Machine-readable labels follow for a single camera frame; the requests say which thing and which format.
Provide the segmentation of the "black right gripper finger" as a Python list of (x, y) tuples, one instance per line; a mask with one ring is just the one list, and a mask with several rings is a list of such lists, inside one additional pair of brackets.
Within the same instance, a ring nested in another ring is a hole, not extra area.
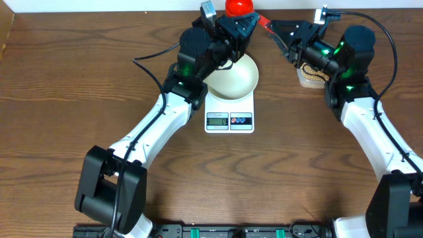
[(276, 33), (271, 34), (270, 37), (276, 43), (282, 55), (288, 60), (290, 55), (288, 46), (282, 41), (282, 39)]
[(299, 42), (301, 39), (297, 32), (300, 26), (300, 20), (271, 20), (270, 30), (272, 33), (270, 37), (282, 42)]

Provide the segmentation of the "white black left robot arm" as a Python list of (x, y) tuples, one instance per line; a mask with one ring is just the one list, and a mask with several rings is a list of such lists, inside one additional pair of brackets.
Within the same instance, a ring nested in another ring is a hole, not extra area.
[(120, 141), (85, 155), (75, 209), (104, 224), (97, 237), (148, 237), (153, 223), (143, 214), (147, 170), (170, 137), (201, 107), (214, 71), (227, 71), (245, 54), (258, 23), (256, 12), (239, 17), (200, 16), (176, 47), (177, 61), (168, 70), (154, 107)]

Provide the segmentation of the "red measuring scoop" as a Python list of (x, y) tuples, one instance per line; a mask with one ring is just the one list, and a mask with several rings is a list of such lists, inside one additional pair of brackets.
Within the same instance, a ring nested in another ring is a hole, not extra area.
[[(247, 15), (249, 13), (255, 13), (254, 3), (252, 0), (225, 1), (225, 14), (228, 17), (239, 17)], [(258, 23), (260, 26), (265, 28), (270, 34), (274, 34), (274, 32), (270, 28), (270, 20), (268, 20), (266, 17), (259, 15)]]

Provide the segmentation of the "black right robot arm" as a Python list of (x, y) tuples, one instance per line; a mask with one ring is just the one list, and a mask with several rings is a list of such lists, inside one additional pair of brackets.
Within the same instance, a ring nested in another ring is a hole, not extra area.
[(374, 32), (350, 26), (333, 47), (323, 41), (320, 25), (306, 20), (273, 20), (270, 29), (290, 63), (328, 75), (325, 102), (358, 141), (377, 177), (365, 214), (333, 219), (322, 236), (421, 237), (422, 158), (392, 125), (366, 75)]

